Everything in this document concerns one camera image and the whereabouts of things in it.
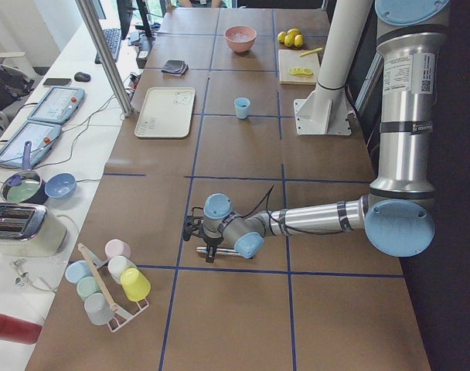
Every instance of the table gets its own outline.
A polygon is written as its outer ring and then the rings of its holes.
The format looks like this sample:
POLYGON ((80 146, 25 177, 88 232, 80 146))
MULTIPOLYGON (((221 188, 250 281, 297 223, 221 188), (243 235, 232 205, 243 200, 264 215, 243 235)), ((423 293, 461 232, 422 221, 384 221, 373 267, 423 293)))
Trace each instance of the table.
POLYGON ((270 209, 368 193, 374 176, 356 123, 346 138, 296 135, 293 100, 312 87, 279 85, 275 42, 296 23, 309 49, 325 43, 321 10, 169 9, 132 104, 140 109, 149 87, 194 87, 189 136, 138 139, 138 114, 124 120, 78 238, 102 259, 110 239, 129 243, 152 282, 151 307, 111 333, 88 322, 62 280, 27 370, 429 369, 398 259, 363 231, 267 238, 254 259, 214 264, 197 255, 202 241, 182 241, 186 214, 214 192, 241 214, 270 186, 270 209), (238 24, 259 35, 245 55, 223 40, 238 24), (185 76, 161 73, 170 59, 189 64, 185 76), (239 96, 252 102, 245 121, 233 112, 239 96))
MULTIPOLYGON (((104 26, 111 27, 112 24, 106 22, 104 26)), ((124 80, 130 72, 140 72, 135 62, 136 53, 126 44, 127 42, 122 43, 121 55, 117 63, 124 80)), ((64 131, 69 131, 55 144, 41 164, 44 166, 36 170, 45 180, 61 172, 70 172, 77 180, 92 180, 91 182, 79 182, 76 192, 70 199, 49 199, 46 201, 45 205, 49 210, 59 215, 66 225, 68 229, 66 238, 58 254, 49 258, 26 258, 22 269, 29 272, 29 277, 33 281, 41 277, 51 288, 57 287, 60 283, 70 253, 77 241, 77 229, 82 227, 102 177, 104 163, 111 153, 123 119, 117 101, 112 100, 106 109, 92 117, 88 129, 79 137, 71 159, 62 164, 48 165, 69 158, 73 140, 86 126, 79 125, 113 94, 103 67, 94 64, 95 55, 96 50, 89 33, 85 25, 82 25, 44 76, 44 78, 71 78, 75 72, 82 70, 88 72, 92 78, 89 83, 72 82, 72 87, 85 89, 85 100, 75 115, 63 126, 64 131)), ((26 103, 38 102, 48 89, 39 85, 26 103)), ((31 109, 31 107, 23 108, 1 139, 9 139, 24 123, 31 109)), ((0 181, 4 182, 14 172, 16 171, 0 168, 0 181)), ((21 290, 15 286, 15 273, 9 263, 16 259, 17 257, 0 254, 0 312, 42 324, 53 297, 49 293, 34 293, 28 288, 21 290)), ((0 341, 0 371, 25 369, 33 349, 34 345, 0 341)))

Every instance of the keyboard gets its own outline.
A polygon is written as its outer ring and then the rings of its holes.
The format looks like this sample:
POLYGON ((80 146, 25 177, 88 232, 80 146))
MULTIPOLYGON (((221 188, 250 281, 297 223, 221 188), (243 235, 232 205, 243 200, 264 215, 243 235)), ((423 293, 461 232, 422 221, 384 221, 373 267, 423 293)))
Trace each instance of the keyboard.
MULTIPOLYGON (((113 60, 116 62, 118 59, 118 52, 120 51, 121 44, 121 30, 120 29, 103 29, 104 38, 110 48, 111 55, 113 60)), ((99 53, 96 53, 96 58, 94 58, 96 64, 101 63, 99 53)))

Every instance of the smartphone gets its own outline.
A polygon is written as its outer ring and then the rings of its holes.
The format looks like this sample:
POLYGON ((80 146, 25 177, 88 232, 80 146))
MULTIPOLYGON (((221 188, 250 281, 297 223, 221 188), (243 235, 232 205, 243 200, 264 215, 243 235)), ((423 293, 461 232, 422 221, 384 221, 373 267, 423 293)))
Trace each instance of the smartphone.
POLYGON ((49 78, 44 80, 44 87, 68 87, 72 79, 61 79, 61 78, 49 78))

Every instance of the tray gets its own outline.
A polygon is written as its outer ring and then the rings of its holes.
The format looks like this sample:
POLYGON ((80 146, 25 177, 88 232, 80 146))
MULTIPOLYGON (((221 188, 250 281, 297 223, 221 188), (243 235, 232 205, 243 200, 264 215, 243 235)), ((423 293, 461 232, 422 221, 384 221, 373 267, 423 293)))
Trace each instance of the tray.
POLYGON ((195 95, 192 87, 150 87, 135 126, 135 136, 186 137, 190 131, 195 95))

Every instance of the red bottle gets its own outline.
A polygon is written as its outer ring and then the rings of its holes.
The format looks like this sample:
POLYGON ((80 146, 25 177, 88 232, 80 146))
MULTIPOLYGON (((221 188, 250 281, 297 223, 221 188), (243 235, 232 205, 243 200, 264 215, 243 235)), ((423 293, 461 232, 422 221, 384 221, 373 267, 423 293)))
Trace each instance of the red bottle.
POLYGON ((37 323, 0 313, 0 340, 34 344, 37 342, 41 328, 43 327, 37 323))

